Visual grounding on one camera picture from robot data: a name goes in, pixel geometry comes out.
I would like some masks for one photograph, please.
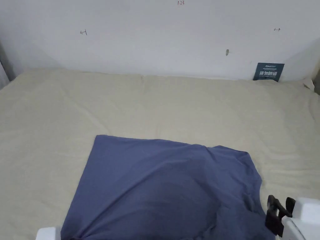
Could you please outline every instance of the mattress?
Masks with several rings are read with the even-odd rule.
[[[0,91],[0,232],[62,225],[96,135],[248,152],[269,194],[320,198],[320,98],[302,82],[24,73]]]

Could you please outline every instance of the blue cloth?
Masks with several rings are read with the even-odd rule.
[[[271,240],[261,182],[247,152],[98,135],[61,237]]]

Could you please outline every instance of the bed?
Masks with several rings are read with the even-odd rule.
[[[320,198],[320,97],[302,82],[23,73],[0,91],[0,232],[62,225],[96,135],[247,151],[269,194]]]

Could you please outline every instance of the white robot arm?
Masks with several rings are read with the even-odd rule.
[[[36,240],[61,240],[60,227],[40,228]]]
[[[270,195],[266,227],[282,240],[316,240],[320,236],[320,201],[287,198],[286,208]]]

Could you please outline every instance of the curtain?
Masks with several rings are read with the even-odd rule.
[[[0,89],[2,89],[8,83],[9,83],[9,79],[3,69],[2,64],[0,63]]]

